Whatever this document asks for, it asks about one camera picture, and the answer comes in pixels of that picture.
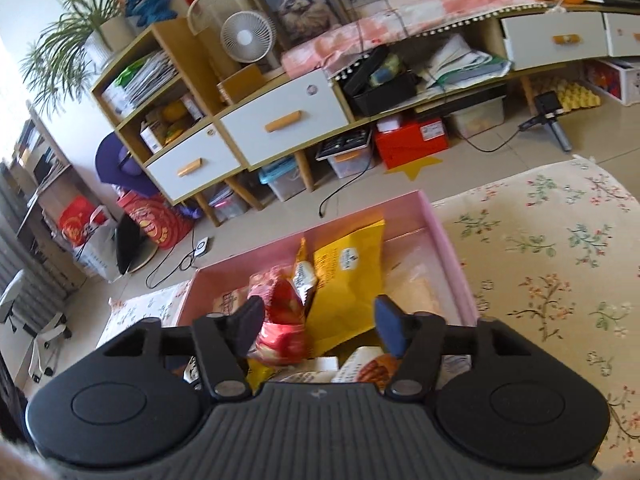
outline white bag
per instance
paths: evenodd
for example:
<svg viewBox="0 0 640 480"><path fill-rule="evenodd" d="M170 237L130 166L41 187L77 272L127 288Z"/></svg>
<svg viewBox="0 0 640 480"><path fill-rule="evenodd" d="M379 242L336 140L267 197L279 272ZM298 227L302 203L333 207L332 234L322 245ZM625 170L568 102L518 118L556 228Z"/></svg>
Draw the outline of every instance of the white bag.
<svg viewBox="0 0 640 480"><path fill-rule="evenodd" d="M94 219L99 213L103 213L107 220L103 224L95 226ZM118 270L116 258L115 232L117 225L118 223L105 206L100 206L91 215L91 231L87 235L87 241L82 246L74 248L76 260L94 270L109 283L113 283L122 276Z"/></svg>

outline white power adapter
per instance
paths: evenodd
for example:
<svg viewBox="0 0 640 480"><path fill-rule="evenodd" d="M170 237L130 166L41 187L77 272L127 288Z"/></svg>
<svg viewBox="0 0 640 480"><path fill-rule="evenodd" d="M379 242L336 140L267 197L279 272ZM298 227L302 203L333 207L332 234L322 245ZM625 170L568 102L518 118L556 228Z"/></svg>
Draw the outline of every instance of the white power adapter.
<svg viewBox="0 0 640 480"><path fill-rule="evenodd" d="M203 238L202 240L200 240L197 245L196 245L196 250L193 253L193 255L197 258L198 256L202 256L204 253L207 252L207 249L209 248L209 237L207 236L206 238Z"/></svg>

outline white chair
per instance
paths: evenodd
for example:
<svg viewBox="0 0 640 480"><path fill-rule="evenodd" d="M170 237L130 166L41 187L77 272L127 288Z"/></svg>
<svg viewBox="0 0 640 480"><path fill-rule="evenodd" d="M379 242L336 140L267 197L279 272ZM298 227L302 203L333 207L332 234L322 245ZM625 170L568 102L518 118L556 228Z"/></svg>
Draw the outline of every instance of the white chair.
<svg viewBox="0 0 640 480"><path fill-rule="evenodd" d="M8 321L14 333L18 330L12 320L14 301L20 295L25 281L24 271L19 270L9 285L6 286L2 296L0 296L0 323ZM42 374L52 376L54 373L53 368L48 366L52 352L47 352L47 350L49 350L51 343L60 336L64 337L64 339L69 339L72 333L66 326L66 316L61 312L57 313L40 332L36 332L26 323L24 323L22 329L33 337L33 352L31 354L31 364L29 365L29 375L35 383L39 383Z"/></svg>

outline pink cloth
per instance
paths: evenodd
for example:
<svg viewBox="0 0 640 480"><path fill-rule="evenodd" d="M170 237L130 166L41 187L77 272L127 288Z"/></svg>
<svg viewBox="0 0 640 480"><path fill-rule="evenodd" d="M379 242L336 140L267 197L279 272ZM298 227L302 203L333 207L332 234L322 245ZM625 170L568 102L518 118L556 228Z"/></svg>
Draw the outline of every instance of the pink cloth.
<svg viewBox="0 0 640 480"><path fill-rule="evenodd" d="M361 34L364 50L367 51L381 44L404 40L404 28L409 36L415 36L447 23L511 7L533 5L541 4L535 0L423 0L399 7L396 12L384 10L362 18L358 22L360 31L356 22L329 30L285 52L282 66L292 79L318 68L324 68L329 75L333 75L349 66L354 56L361 52Z"/></svg>

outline white drawer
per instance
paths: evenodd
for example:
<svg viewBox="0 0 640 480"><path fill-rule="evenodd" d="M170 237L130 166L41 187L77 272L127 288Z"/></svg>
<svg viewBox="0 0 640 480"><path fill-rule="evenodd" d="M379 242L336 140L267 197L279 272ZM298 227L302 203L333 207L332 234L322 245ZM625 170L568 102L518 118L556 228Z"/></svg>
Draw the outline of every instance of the white drawer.
<svg viewBox="0 0 640 480"><path fill-rule="evenodd" d="M197 170L178 176L182 168L198 158L202 159L202 164ZM240 163L213 124L193 134L146 168L164 195L174 203L240 169Z"/></svg>
<svg viewBox="0 0 640 480"><path fill-rule="evenodd" d="M604 14L611 57L640 56L640 16Z"/></svg>
<svg viewBox="0 0 640 480"><path fill-rule="evenodd" d="M505 46L515 70L607 56L599 12L553 12L502 20ZM558 44L554 38L574 43Z"/></svg>
<svg viewBox="0 0 640 480"><path fill-rule="evenodd" d="M266 131L267 124L294 112L302 112L300 120ZM220 120L251 167L348 124L322 70L289 81Z"/></svg>

